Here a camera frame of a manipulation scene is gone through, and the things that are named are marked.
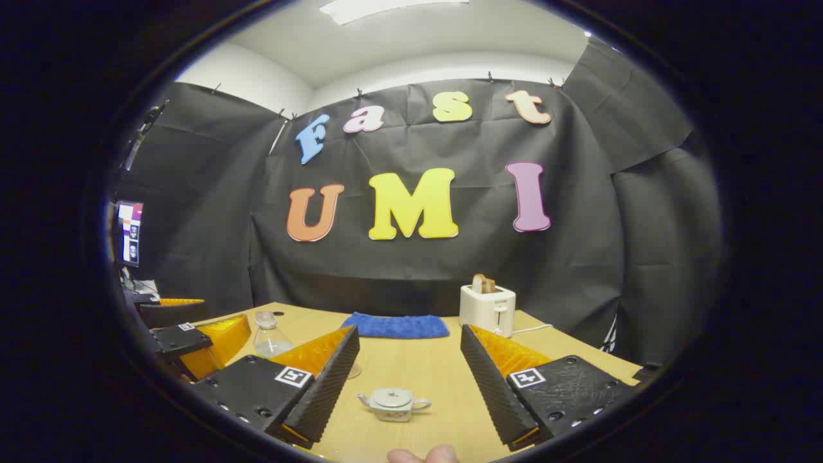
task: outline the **orange letter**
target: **orange letter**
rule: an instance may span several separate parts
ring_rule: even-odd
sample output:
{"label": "orange letter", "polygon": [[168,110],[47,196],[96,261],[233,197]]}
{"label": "orange letter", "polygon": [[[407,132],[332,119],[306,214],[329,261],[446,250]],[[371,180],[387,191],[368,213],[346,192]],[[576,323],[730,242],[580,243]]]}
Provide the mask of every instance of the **orange letter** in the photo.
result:
{"label": "orange letter", "polygon": [[537,110],[535,104],[540,104],[543,100],[540,96],[531,96],[525,90],[513,91],[506,95],[507,101],[514,101],[514,107],[520,113],[520,117],[532,124],[548,124],[551,116]]}
{"label": "orange letter", "polygon": [[313,188],[301,188],[291,192],[291,207],[286,219],[286,231],[295,241],[318,241],[328,234],[334,223],[334,211],[337,209],[337,196],[343,191],[343,185],[326,185],[320,189],[323,195],[323,210],[317,225],[306,225],[306,208],[309,198],[314,196]]}

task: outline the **table surface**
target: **table surface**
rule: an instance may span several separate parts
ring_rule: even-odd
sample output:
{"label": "table surface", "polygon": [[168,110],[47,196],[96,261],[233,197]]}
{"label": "table surface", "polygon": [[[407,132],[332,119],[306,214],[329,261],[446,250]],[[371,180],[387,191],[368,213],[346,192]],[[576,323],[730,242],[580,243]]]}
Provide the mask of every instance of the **table surface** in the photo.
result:
{"label": "table surface", "polygon": [[[273,302],[244,313],[252,326],[246,345],[231,360],[254,353],[255,311],[282,311],[278,328],[297,346],[340,328],[350,315],[317,311]],[[222,316],[221,320],[231,316]],[[438,339],[360,338],[355,362],[359,376],[346,381],[323,438],[311,451],[339,463],[384,463],[394,448],[407,449],[418,456],[434,446],[449,443],[463,462],[493,461],[511,455],[500,443],[480,390],[460,351],[460,325],[456,316],[442,317],[450,335]],[[514,330],[544,325],[524,313],[514,313]],[[602,352],[554,328],[514,334],[513,341],[556,359],[578,355],[628,385],[640,369],[609,353]],[[432,406],[414,414],[411,421],[380,421],[355,394],[370,396],[381,387],[399,387],[414,392],[416,399],[428,399]]]}

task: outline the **monitor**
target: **monitor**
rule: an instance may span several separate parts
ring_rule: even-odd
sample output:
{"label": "monitor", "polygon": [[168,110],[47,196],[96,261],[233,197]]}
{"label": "monitor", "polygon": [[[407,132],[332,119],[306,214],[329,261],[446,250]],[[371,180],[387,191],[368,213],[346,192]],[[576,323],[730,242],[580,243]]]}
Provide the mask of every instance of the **monitor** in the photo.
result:
{"label": "monitor", "polygon": [[143,204],[131,201],[117,202],[118,228],[114,231],[117,261],[137,267],[140,264],[140,227]]}

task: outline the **glass bottle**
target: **glass bottle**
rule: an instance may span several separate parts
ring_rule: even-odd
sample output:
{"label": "glass bottle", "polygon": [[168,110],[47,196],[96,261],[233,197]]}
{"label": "glass bottle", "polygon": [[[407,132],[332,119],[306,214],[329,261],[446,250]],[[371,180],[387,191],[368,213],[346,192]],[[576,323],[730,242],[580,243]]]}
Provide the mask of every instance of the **glass bottle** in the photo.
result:
{"label": "glass bottle", "polygon": [[254,336],[254,350],[257,355],[272,358],[294,347],[291,341],[277,328],[277,319],[270,311],[259,311],[254,317],[258,332]]}

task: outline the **blue cloth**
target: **blue cloth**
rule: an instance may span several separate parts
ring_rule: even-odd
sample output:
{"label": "blue cloth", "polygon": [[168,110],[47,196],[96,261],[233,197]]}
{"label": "blue cloth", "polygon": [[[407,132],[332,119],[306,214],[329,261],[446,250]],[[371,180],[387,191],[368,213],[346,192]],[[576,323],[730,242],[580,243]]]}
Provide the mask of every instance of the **blue cloth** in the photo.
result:
{"label": "blue cloth", "polygon": [[355,312],[341,328],[349,325],[357,325],[358,334],[366,338],[424,339],[449,335],[446,324],[433,315],[382,317]]}

